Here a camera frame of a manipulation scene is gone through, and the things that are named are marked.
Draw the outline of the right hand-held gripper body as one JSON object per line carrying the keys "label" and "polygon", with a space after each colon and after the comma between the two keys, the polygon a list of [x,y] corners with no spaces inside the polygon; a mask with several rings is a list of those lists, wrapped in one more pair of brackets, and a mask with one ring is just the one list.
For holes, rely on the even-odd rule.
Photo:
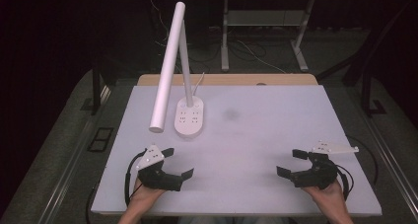
{"label": "right hand-held gripper body", "polygon": [[291,181],[295,187],[325,189],[336,180],[339,172],[337,165],[329,159],[329,156],[357,153],[358,151],[358,147],[319,140],[310,151],[306,151],[309,153],[308,160],[312,163],[312,166],[308,170],[292,173]]}

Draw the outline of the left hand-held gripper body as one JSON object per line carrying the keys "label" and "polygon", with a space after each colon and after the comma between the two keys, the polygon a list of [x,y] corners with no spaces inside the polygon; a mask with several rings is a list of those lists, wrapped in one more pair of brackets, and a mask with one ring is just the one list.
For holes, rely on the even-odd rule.
{"label": "left hand-held gripper body", "polygon": [[137,178],[145,187],[180,191],[183,179],[163,171],[166,158],[162,157],[162,151],[157,145],[151,145],[140,155],[135,167]]}

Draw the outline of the person's left hand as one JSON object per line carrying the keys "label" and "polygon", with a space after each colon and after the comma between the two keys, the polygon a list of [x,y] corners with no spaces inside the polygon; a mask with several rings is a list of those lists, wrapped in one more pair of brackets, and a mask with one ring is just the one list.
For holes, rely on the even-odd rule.
{"label": "person's left hand", "polygon": [[163,189],[145,187],[140,180],[136,180],[134,190],[130,195],[129,207],[148,210],[164,192]]}

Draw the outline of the person's right hand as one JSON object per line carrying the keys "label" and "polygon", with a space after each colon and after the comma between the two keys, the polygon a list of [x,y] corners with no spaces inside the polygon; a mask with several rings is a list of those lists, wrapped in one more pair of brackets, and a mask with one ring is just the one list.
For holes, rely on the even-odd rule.
{"label": "person's right hand", "polygon": [[336,214],[337,212],[347,210],[342,187],[338,180],[335,180],[325,189],[320,189],[319,187],[303,187],[303,191],[311,196],[313,202],[323,214]]}

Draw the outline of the white desk lamp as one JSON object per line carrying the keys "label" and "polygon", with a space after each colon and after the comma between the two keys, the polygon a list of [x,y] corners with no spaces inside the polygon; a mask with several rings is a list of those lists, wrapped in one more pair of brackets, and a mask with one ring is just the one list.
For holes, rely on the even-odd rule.
{"label": "white desk lamp", "polygon": [[191,90],[191,75],[189,71],[188,51],[184,24],[185,4],[177,2],[169,32],[168,43],[163,60],[160,81],[154,102],[149,130],[162,133],[165,130],[169,98],[174,77],[176,57],[180,54],[182,78],[185,96],[181,98],[174,112],[174,129],[179,136],[192,138],[203,128],[204,103],[194,96]]}

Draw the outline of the white foam board mat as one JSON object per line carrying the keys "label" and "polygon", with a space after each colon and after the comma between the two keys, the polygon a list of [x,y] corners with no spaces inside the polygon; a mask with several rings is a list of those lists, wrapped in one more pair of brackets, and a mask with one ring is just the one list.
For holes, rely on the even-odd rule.
{"label": "white foam board mat", "polygon": [[165,129],[153,133],[150,116],[156,87],[134,87],[92,209],[119,214],[126,208],[124,179],[132,158],[155,144],[173,148],[163,169],[179,175],[192,171],[180,191],[164,193],[153,216],[273,215],[311,216],[318,209],[302,190],[276,174],[279,167],[304,171],[310,162],[293,157],[318,142],[349,144],[320,86],[201,86],[204,122],[199,135],[182,138],[174,130],[174,112],[183,97],[171,89]]}

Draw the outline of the black floor socket plate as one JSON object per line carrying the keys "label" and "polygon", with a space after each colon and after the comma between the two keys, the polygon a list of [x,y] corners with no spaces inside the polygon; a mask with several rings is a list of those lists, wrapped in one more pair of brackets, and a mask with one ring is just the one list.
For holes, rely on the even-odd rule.
{"label": "black floor socket plate", "polygon": [[111,139],[112,133],[112,127],[99,127],[87,150],[89,152],[103,152]]}

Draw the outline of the black metal stand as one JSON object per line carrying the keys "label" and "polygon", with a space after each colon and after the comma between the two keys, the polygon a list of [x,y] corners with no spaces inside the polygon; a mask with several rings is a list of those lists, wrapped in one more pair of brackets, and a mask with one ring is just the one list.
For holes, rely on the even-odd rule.
{"label": "black metal stand", "polygon": [[81,111],[90,112],[96,115],[102,104],[105,102],[105,95],[108,91],[107,84],[102,77],[101,67],[97,61],[93,62],[92,73],[92,95],[85,99]]}
{"label": "black metal stand", "polygon": [[379,100],[371,99],[372,89],[372,69],[366,68],[363,73],[362,79],[362,96],[361,96],[361,108],[368,117],[372,117],[374,114],[386,114],[386,111]]}

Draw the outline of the grey metal desk frame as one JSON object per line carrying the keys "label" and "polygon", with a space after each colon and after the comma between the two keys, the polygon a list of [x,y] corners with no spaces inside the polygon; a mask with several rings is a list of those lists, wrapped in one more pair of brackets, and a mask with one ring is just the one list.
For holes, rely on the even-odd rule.
{"label": "grey metal desk frame", "polygon": [[221,41],[221,70],[230,70],[228,30],[231,27],[296,27],[298,34],[290,40],[293,54],[302,72],[308,72],[301,43],[308,27],[315,0],[307,0],[304,8],[282,7],[279,10],[238,10],[231,7],[232,0],[223,0],[223,22]]}

